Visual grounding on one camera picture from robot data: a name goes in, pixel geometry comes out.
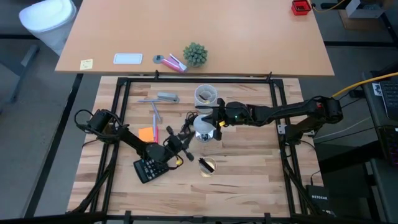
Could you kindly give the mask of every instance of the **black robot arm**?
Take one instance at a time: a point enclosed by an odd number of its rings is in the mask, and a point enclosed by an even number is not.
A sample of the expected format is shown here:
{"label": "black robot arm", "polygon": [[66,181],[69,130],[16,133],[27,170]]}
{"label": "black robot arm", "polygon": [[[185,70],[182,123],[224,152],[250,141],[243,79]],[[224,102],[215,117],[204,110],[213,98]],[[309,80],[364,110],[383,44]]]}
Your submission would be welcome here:
{"label": "black robot arm", "polygon": [[324,124],[335,124],[343,119],[340,102],[333,98],[316,96],[301,103],[294,103],[278,107],[245,105],[240,102],[230,102],[225,105],[223,99],[218,98],[219,106],[212,107],[213,112],[202,118],[215,128],[214,138],[221,140],[222,126],[250,125],[261,127],[273,122],[275,119],[291,118],[294,116],[308,115],[298,124],[285,127],[285,140],[289,144],[298,144],[303,133],[317,131]]}

